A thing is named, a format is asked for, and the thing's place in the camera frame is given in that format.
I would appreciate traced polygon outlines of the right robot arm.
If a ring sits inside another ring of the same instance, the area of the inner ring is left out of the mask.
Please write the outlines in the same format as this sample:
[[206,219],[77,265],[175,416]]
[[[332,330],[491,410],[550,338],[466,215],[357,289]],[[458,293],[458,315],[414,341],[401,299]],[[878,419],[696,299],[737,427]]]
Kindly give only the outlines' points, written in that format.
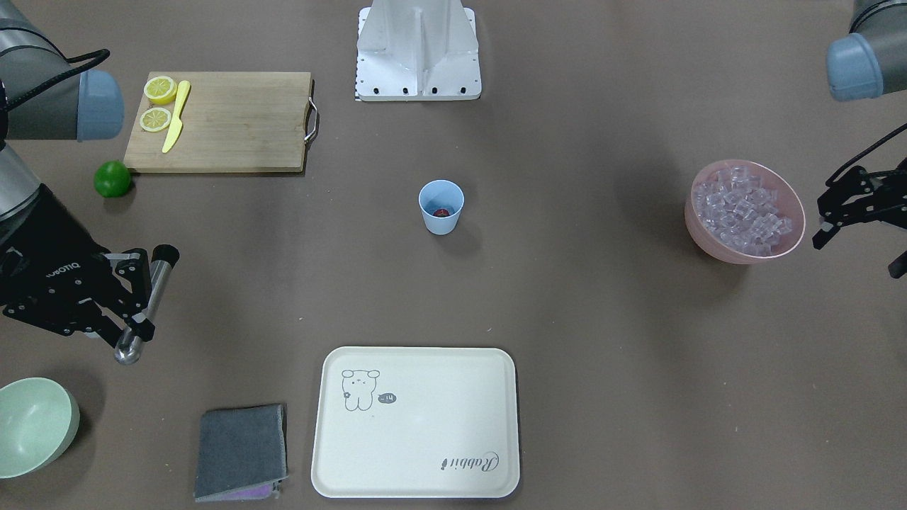
[[96,243],[16,154],[13,141],[109,140],[123,128],[122,91],[99,70],[110,51],[65,55],[10,2],[2,3],[2,313],[61,336],[120,344],[151,336],[144,249]]

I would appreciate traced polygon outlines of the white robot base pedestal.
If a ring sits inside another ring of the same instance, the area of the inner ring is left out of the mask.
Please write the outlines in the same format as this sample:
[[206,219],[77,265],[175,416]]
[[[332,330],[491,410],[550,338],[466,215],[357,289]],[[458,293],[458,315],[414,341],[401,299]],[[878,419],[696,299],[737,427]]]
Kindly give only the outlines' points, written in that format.
[[357,101],[482,96],[476,17],[462,2],[373,1],[357,20]]

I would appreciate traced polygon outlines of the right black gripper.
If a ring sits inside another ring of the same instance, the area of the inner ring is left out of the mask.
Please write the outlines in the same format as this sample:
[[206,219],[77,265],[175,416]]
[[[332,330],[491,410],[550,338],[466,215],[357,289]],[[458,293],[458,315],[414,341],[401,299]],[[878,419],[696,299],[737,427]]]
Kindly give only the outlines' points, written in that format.
[[4,316],[63,336],[93,334],[113,348],[153,339],[131,284],[150,284],[150,256],[97,244],[45,185],[2,222]]

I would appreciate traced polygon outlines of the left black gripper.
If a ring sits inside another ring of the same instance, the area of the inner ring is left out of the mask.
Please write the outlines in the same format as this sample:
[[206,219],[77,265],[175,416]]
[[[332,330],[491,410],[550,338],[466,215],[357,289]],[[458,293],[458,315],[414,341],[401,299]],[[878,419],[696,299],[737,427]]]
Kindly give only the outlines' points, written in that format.
[[[852,166],[843,176],[826,185],[817,200],[822,219],[812,245],[820,251],[839,231],[855,223],[884,222],[906,228],[906,161],[894,170],[868,172]],[[907,255],[889,264],[889,276],[898,280],[907,274]]]

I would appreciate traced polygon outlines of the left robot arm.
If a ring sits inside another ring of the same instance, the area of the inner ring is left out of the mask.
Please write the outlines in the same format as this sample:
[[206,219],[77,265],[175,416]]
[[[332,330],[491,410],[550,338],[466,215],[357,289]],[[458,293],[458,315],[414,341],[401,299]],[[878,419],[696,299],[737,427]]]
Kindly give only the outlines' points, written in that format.
[[[879,98],[906,87],[906,3],[855,1],[848,34],[826,55],[830,96],[836,101]],[[858,165],[885,142],[905,132],[900,125],[849,158],[826,180],[817,207],[820,227],[812,236],[822,249],[842,228],[880,222],[906,229],[906,161],[871,172]]]

